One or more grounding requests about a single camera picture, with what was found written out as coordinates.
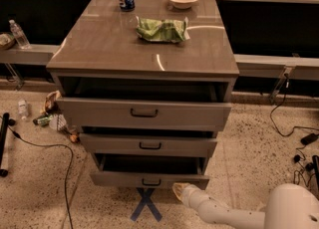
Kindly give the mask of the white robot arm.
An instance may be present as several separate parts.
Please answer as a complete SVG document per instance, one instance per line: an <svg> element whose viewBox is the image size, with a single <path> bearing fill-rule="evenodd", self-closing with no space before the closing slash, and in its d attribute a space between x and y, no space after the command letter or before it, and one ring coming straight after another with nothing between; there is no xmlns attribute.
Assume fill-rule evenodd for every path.
<svg viewBox="0 0 319 229"><path fill-rule="evenodd" d="M306 188L281 184L274 188L264 211L232 209L190 183L175 183L173 193L208 224L234 229L319 229L319 201Z"/></svg>

